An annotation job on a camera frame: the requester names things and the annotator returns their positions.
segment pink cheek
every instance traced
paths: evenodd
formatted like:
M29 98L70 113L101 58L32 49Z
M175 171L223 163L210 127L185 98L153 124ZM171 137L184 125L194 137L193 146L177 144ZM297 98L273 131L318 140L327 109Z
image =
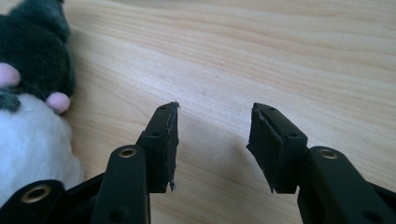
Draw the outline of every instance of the pink cheek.
M47 98L47 105L57 114L69 109L70 99L64 93L54 92Z
M0 63L0 88L17 86L21 81L21 75L13 66Z

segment stuffed toy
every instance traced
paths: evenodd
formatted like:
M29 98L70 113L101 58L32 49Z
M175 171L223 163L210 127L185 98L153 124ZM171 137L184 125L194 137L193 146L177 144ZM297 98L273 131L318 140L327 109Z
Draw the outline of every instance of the stuffed toy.
M0 16L0 108L17 111L21 93L48 102L58 113L68 108L76 81L62 3L25 0Z
M24 0L0 15L0 207L23 186L83 179L71 150L75 74L61 0Z

